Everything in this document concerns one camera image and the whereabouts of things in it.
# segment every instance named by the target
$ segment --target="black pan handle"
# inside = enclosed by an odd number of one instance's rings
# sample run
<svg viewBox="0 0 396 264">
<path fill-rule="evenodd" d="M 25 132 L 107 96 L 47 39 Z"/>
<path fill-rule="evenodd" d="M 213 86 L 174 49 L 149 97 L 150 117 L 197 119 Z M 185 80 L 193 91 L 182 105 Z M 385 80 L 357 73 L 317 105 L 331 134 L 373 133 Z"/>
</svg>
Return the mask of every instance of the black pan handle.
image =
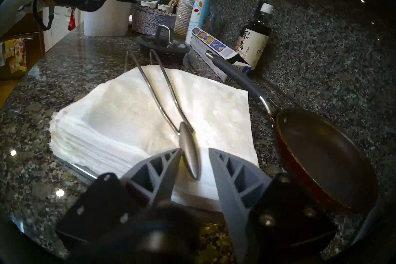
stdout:
<svg viewBox="0 0 396 264">
<path fill-rule="evenodd" d="M 269 96 L 263 93 L 261 88 L 258 87 L 255 82 L 249 79 L 246 74 L 239 71 L 234 65 L 227 62 L 214 52 L 208 50 L 205 54 L 212 60 L 213 65 L 232 78 L 240 87 L 246 90 L 254 100 L 262 103 L 271 117 L 274 116 L 275 109 L 272 107 L 272 105 L 276 107 L 276 104 Z"/>
</svg>

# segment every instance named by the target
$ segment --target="dish towel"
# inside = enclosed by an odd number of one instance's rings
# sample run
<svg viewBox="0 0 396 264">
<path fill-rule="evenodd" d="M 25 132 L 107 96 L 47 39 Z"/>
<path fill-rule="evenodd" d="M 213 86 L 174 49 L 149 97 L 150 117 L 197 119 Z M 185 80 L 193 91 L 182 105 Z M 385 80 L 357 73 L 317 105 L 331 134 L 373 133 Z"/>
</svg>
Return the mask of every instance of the dish towel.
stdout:
<svg viewBox="0 0 396 264">
<path fill-rule="evenodd" d="M 178 127 L 181 117 L 159 66 L 142 67 L 161 104 Z M 200 180 L 180 163 L 175 202 L 220 210 L 208 148 L 258 165 L 250 128 L 247 91 L 181 70 L 166 69 L 180 106 L 194 128 Z M 50 147 L 59 158 L 97 174 L 121 177 L 137 162 L 179 147 L 179 138 L 157 108 L 139 70 L 98 85 L 84 98 L 52 115 Z"/>
<path fill-rule="evenodd" d="M 7 40 L 4 43 L 4 50 L 6 53 L 6 59 L 11 57 L 11 56 L 15 56 L 15 47 L 14 47 L 14 43 L 15 43 L 16 39 L 11 39 L 11 40 Z"/>
<path fill-rule="evenodd" d="M 4 42 L 0 42 L 0 67 L 6 64 L 6 53 L 4 50 Z"/>
<path fill-rule="evenodd" d="M 26 49 L 23 38 L 15 39 L 14 53 L 15 53 L 15 57 L 8 60 L 11 73 L 14 73 L 18 70 L 26 71 L 27 70 Z"/>
</svg>

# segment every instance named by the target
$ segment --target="soy sauce bottle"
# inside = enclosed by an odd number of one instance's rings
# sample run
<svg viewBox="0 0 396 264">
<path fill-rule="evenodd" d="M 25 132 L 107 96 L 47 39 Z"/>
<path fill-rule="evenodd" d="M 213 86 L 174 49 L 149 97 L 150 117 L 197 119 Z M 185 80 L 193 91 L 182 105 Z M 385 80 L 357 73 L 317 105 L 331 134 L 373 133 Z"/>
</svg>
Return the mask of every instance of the soy sauce bottle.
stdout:
<svg viewBox="0 0 396 264">
<path fill-rule="evenodd" d="M 239 33 L 235 51 L 252 70 L 256 67 L 271 33 L 272 10 L 273 6 L 260 0 L 253 20 L 250 20 Z"/>
</svg>

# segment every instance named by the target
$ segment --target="stack of paper cups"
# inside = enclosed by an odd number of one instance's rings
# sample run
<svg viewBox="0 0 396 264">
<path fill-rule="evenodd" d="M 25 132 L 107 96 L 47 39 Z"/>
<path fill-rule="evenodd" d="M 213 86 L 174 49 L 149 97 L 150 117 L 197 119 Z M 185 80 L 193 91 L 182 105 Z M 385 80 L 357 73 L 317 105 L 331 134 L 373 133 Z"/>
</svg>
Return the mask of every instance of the stack of paper cups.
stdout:
<svg viewBox="0 0 396 264">
<path fill-rule="evenodd" d="M 194 0 L 194 5 L 192 6 L 192 12 L 189 22 L 189 27 L 187 30 L 186 43 L 190 44 L 192 30 L 196 27 L 202 28 L 204 18 L 209 13 L 210 2 L 212 0 Z"/>
<path fill-rule="evenodd" d="M 180 0 L 176 10 L 175 33 L 186 36 L 194 0 Z"/>
</svg>

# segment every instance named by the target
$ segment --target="granite backsplash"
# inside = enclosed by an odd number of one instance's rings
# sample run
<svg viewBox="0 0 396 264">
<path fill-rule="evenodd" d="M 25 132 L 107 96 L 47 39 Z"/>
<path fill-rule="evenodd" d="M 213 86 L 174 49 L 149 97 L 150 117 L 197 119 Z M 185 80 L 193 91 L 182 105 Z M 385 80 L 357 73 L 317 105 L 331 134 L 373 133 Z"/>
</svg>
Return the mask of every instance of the granite backsplash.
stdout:
<svg viewBox="0 0 396 264">
<path fill-rule="evenodd" d="M 210 33 L 233 47 L 259 0 L 213 0 Z M 376 0 L 265 0 L 272 32 L 256 77 L 341 126 L 372 161 L 380 194 L 395 197 L 396 47 Z"/>
</svg>

